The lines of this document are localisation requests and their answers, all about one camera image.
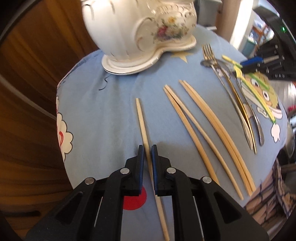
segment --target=plaid fabric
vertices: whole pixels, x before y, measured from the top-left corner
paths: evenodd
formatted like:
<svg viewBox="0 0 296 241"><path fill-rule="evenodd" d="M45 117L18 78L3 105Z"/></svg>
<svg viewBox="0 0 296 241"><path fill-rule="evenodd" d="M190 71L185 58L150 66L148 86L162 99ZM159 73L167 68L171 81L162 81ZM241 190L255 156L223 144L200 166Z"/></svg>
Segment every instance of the plaid fabric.
<svg viewBox="0 0 296 241"><path fill-rule="evenodd" d="M265 181L245 206L250 215L262 226L276 216L288 218L296 205L296 195L286 187L281 177L281 167L276 159Z"/></svg>

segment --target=chopstick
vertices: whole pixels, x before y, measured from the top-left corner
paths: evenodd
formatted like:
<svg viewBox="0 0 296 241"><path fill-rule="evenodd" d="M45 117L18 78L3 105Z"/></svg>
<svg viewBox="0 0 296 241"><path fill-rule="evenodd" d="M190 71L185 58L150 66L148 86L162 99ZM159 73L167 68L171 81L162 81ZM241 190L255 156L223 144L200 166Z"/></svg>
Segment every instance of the chopstick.
<svg viewBox="0 0 296 241"><path fill-rule="evenodd" d="M220 185L218 178L216 176L216 173L211 165L211 162L209 160L209 158L207 157L207 154L205 153L205 150L202 147L202 144L200 143L199 139L197 138L193 128L191 127L189 121L187 120L186 116L184 115L184 113L182 112L181 108L178 106L177 102L174 100L174 98L170 95L170 93L168 92L168 90L166 88L163 88L163 90L165 91L166 95L168 96L170 102L172 103L172 105L174 106L177 114L179 115L179 117L181 118L183 124L185 125L187 131L189 132L189 135L191 136L198 152L200 153L202 160L210 174L210 177L218 184Z"/></svg>
<svg viewBox="0 0 296 241"><path fill-rule="evenodd" d="M217 134L221 138L222 142L224 143L225 147L227 148L230 156L233 159L234 164L239 171L239 174L243 180L243 183L246 187L248 195L251 196L252 192L256 190L254 181L251 177L249 170L246 167L244 160L242 159L239 151L237 150L233 140L225 130L224 126L221 124L219 119L216 117L214 112L210 109L210 107L205 103L205 101L199 96L199 94L186 82L180 81L182 86L188 92L188 94L192 97L195 103L199 106L205 116L208 118L214 129L216 130Z"/></svg>
<svg viewBox="0 0 296 241"><path fill-rule="evenodd" d="M148 138L147 138L147 133L146 133L146 128L145 128L145 123L144 123L144 118L143 118L143 113L141 109L141 104L140 100L136 98L136 106L137 106L137 112L138 112L138 118L140 122L140 128L141 128L141 133L142 133L142 139L143 139L143 144L146 152L146 159L148 163L148 169L149 169L149 174L152 182L152 187L154 187L154 182L153 182L153 169L152 169L152 161L151 161L151 155L150 155L150 148L149 148L149 143L148 143ZM154 193L155 201L156 201L156 207L158 211L158 216L160 219L160 224L163 230L163 236L165 238L165 241L170 240L170 236L168 234L168 227L165 221L165 215L163 212L163 207L161 204L160 197L156 196Z"/></svg>
<svg viewBox="0 0 296 241"><path fill-rule="evenodd" d="M220 161L221 165L223 166L223 168L225 169L225 172L227 173L227 175L229 176L229 179L231 180L239 198L241 200L244 199L242 192L239 189L239 186L237 184L237 182L235 181L230 169L228 168L226 162L224 161L223 157L221 156L221 154L219 153L218 149L216 148L216 146L214 145L214 143L211 141L211 139L209 138L209 136L206 134L206 132L202 129L202 127L200 126L200 124L197 122L197 120L194 118L194 116L190 113L190 111L186 108L186 106L182 103L182 101L177 97L177 95L173 92L173 90L168 86L165 85L165 89L170 93L170 95L174 98L174 100L178 103L178 105L183 109L183 111L188 115L188 117L190 118L190 120L194 123L194 125L196 126L196 128L198 129L198 131L202 134L202 136L204 137L204 139L207 141L207 143L209 144L209 146L211 147L211 149L213 150L213 152L215 153L215 155L217 156L218 160Z"/></svg>

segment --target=blue tablecloth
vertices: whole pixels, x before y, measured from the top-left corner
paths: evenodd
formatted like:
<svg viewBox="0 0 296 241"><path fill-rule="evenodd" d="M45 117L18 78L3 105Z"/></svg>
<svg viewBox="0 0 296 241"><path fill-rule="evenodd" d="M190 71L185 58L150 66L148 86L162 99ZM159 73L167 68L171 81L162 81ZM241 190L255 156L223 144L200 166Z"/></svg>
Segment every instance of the blue tablecloth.
<svg viewBox="0 0 296 241"><path fill-rule="evenodd" d="M201 43L210 43L218 58L224 54L240 62L244 56L227 41L201 26L197 26L194 35L197 45L187 51L188 55L179 58L172 53L164 53L155 65L139 74L116 76L107 73L101 66L103 52L98 50L83 58L63 78L57 90L57 130L65 168L73 187L87 177L108 177L123 167L128 158L137 155L142 136L135 98L141 100L150 146L156 144L159 155L169 158L173 167L188 176L201 178L208 175L192 139L163 91L164 85L168 84L220 151L242 190L244 200L239 199L217 157L196 130L221 187L241 206L247 203L249 197L226 148L178 80L186 80L215 112L234 140L257 187L270 172L279 150L284 146L287 117L272 88L267 92L262 89L280 128L278 140L271 134L272 123L266 113L250 96L265 136L265 144L260 147L255 133L258 151L255 155L249 149L241 122L225 89L211 68L200 65L203 59ZM261 91L258 83L252 84ZM253 119L251 123L256 130ZM125 200L122 241L163 240L147 165L143 187L145 191L139 199ZM169 234L174 240L171 198L164 197L162 202Z"/></svg>

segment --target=yellow star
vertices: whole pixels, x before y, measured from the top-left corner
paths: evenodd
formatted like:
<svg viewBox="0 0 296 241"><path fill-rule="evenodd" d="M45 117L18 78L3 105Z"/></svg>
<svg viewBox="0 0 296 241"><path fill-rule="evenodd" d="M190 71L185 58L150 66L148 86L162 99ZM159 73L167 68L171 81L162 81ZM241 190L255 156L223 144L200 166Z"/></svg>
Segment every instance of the yellow star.
<svg viewBox="0 0 296 241"><path fill-rule="evenodd" d="M193 55L193 54L192 53L185 52L185 51L178 51L178 52L173 52L173 54L171 55L171 58L180 58L184 62L187 63L186 56L188 56L188 55Z"/></svg>

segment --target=fork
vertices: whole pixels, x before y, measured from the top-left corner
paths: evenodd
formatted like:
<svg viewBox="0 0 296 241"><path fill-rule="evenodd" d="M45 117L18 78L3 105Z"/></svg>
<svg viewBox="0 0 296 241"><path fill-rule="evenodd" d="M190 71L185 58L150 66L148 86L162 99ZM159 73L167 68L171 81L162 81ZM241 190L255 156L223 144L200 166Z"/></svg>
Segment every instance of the fork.
<svg viewBox="0 0 296 241"><path fill-rule="evenodd" d="M230 97L230 99L231 99L231 101L232 101L232 103L233 103L233 105L234 105L234 107L236 109L236 112L237 112L237 114L238 114L238 116L240 118L240 121L241 121L241 124L243 126L243 130L244 130L246 139L248 141L249 147L250 147L251 150L254 149L254 153L256 154L257 150L256 150L256 144L255 144L255 139L254 139L254 133L253 133L253 130L252 130L252 126L250 124L246 109L245 109L241 99L239 98L236 89L234 88L234 86L233 86L232 82L230 81L230 78L227 75L227 73L225 72L225 70L222 69L221 66L219 65L219 63L217 62L217 59L214 56L214 53L212 51L211 46L202 44L202 52L203 52L205 60L210 63L210 66L212 67L212 69L215 72L216 76L218 77L221 84L223 85L226 92L228 93L228 95L229 95L229 97ZM216 68L221 70L221 72L223 73L225 79L228 81L228 83L229 83L229 85L231 87L231 90L232 90L234 96L237 99L237 102L234 100L233 96L231 95L231 93L229 92L227 87L224 85L224 83L223 83L221 77L219 76Z"/></svg>

